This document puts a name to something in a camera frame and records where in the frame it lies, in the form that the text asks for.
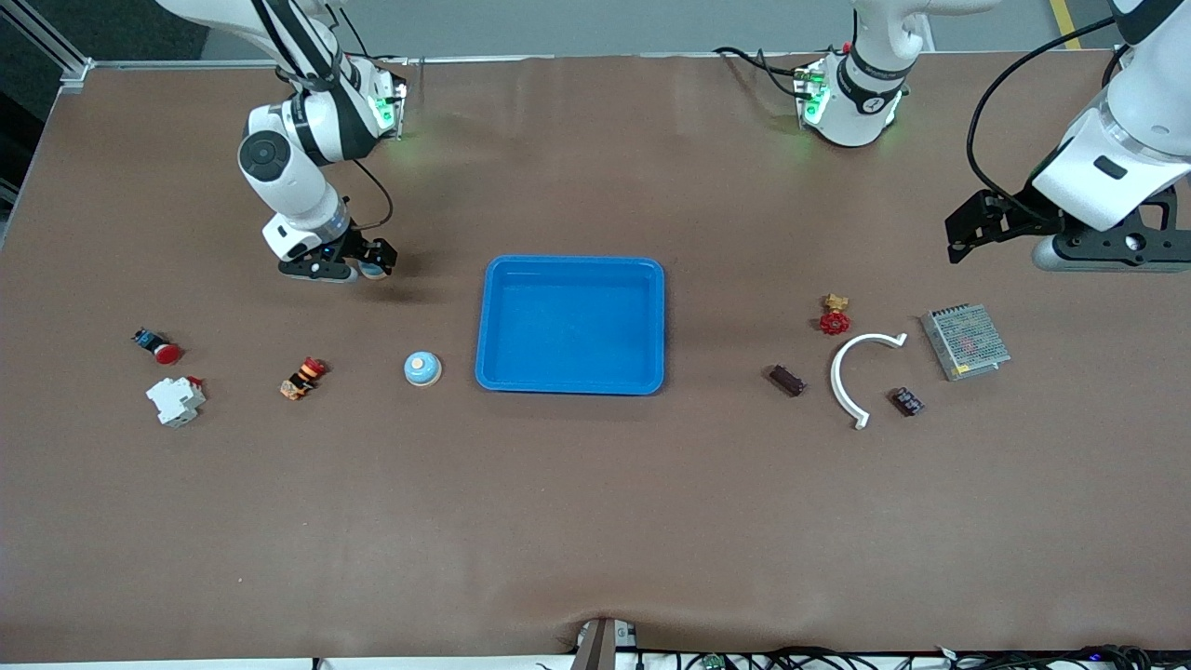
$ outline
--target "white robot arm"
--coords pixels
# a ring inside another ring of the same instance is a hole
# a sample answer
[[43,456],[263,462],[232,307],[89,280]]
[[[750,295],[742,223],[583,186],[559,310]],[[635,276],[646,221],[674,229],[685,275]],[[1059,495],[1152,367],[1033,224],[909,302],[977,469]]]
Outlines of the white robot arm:
[[381,137],[400,136],[405,80],[347,56],[335,33],[312,19],[333,21],[329,5],[157,1],[185,19],[255,44],[294,87],[285,101],[249,113],[239,148],[244,179],[276,211],[262,232],[281,273],[319,281],[389,275],[397,251],[385,239],[363,238],[318,165],[362,158]]
[[[948,217],[953,263],[987,242],[1046,234],[1034,249],[1042,269],[1191,269],[1191,231],[1176,227],[1173,189],[1191,171],[1191,2],[1110,5],[1131,62],[1072,121],[1022,192],[980,190]],[[1145,225],[1142,206],[1160,209],[1160,227]]]
[[347,56],[333,18],[312,0],[157,0],[197,24],[231,32],[278,63],[295,88],[289,99],[251,111],[245,134],[275,130],[316,164],[362,158],[389,133],[400,134],[405,81],[366,58]]
[[282,274],[348,282],[360,274],[384,278],[392,273],[397,251],[384,239],[363,238],[323,171],[280,132],[258,130],[245,137],[239,169],[276,212],[261,232],[281,258]]
[[802,123],[842,146],[877,139],[893,121],[902,84],[922,52],[917,14],[974,14],[1000,0],[852,0],[852,48],[811,63],[794,82]]

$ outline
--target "gray floor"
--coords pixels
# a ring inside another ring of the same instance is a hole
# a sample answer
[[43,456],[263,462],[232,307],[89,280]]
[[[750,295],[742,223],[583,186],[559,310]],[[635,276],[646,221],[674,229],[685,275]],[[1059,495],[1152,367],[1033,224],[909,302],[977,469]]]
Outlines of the gray floor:
[[[723,45],[812,51],[852,33],[843,0],[351,0],[345,7],[372,54],[412,57],[705,52]],[[1047,0],[1004,0],[985,14],[930,20],[939,50],[1028,50],[1059,35]],[[358,46],[345,25],[336,35],[345,49]],[[262,56],[212,31],[202,57]]]

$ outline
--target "yellow floor line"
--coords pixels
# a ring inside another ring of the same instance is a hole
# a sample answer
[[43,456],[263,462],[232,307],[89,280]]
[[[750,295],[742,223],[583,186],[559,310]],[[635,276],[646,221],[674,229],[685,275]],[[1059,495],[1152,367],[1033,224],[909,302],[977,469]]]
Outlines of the yellow floor line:
[[[1050,0],[1050,11],[1054,12],[1054,21],[1059,24],[1059,35],[1067,35],[1075,30],[1075,24],[1071,21],[1071,11],[1067,8],[1067,0]],[[1068,39],[1064,45],[1067,49],[1083,49],[1078,37]]]

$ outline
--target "white curved pipe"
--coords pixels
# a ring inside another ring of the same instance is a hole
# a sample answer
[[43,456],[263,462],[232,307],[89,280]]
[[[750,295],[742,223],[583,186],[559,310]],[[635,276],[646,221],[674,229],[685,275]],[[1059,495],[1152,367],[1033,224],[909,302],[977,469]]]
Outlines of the white curved pipe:
[[860,406],[853,402],[848,393],[843,390],[843,381],[840,380],[840,365],[843,363],[843,355],[848,353],[848,350],[853,345],[860,343],[880,343],[886,347],[900,347],[905,344],[905,332],[898,334],[897,338],[890,338],[888,334],[881,334],[880,332],[856,334],[855,338],[840,347],[840,351],[835,353],[835,359],[831,361],[831,392],[835,394],[835,400],[840,403],[840,407],[856,420],[856,431],[868,425],[868,413],[860,409]]

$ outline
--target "plastic tray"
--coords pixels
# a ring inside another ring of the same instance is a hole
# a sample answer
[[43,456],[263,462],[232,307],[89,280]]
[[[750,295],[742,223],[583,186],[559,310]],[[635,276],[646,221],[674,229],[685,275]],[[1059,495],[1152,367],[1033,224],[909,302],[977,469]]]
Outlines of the plastic tray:
[[653,394],[666,375],[665,294],[651,258],[493,258],[475,380],[493,392]]

